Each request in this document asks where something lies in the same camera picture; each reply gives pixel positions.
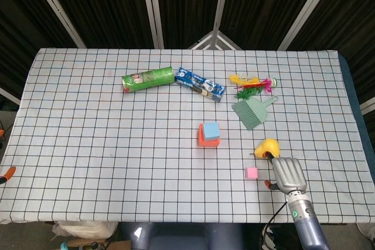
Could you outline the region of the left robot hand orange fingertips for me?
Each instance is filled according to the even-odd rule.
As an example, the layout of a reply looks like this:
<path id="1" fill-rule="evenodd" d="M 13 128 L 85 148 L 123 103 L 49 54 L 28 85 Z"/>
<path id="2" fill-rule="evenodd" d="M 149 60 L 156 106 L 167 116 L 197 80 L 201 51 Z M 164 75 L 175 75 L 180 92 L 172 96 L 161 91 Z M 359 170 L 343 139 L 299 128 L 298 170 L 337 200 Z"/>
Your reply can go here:
<path id="1" fill-rule="evenodd" d="M 0 133 L 1 133 L 1 148 L 2 148 L 3 147 L 2 141 L 5 140 L 5 130 L 4 129 L 0 129 Z M 14 175 L 15 171 L 16 171 L 16 167 L 15 166 L 10 167 L 7 170 L 7 172 L 3 176 L 1 176 L 1 178 L 0 178 L 0 185 L 5 184 L 8 180 L 10 180 L 11 177 Z"/>

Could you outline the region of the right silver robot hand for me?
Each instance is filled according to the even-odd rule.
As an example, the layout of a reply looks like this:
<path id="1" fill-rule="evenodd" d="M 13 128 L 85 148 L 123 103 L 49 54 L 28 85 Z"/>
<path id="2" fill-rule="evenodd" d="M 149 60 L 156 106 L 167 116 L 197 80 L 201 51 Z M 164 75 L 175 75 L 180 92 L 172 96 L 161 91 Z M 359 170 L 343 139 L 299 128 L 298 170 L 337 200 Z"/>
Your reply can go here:
<path id="1" fill-rule="evenodd" d="M 265 152 L 264 156 L 271 163 L 276 179 L 275 183 L 264 182 L 267 189 L 279 190 L 286 195 L 306 192 L 307 182 L 298 159 L 274 157 L 270 152 Z"/>

